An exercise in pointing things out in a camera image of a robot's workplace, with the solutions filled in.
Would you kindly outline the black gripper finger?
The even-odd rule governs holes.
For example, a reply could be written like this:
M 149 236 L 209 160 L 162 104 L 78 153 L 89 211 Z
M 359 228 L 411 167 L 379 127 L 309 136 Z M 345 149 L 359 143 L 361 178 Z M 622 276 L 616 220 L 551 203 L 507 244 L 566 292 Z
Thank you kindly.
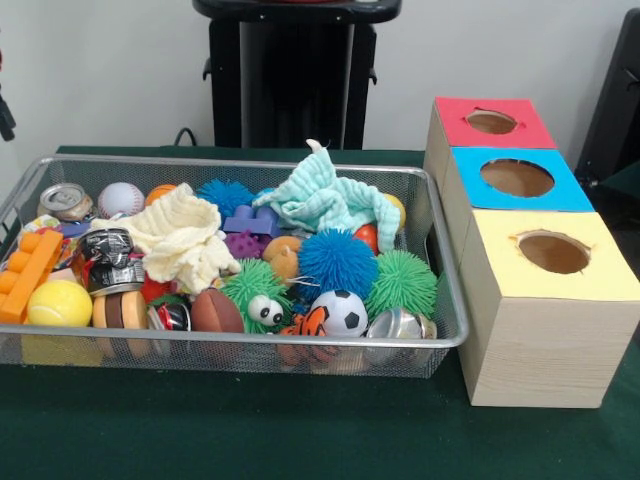
M 15 138 L 15 128 L 16 122 L 12 112 L 3 96 L 0 95 L 0 134 L 2 139 L 6 142 L 12 141 Z

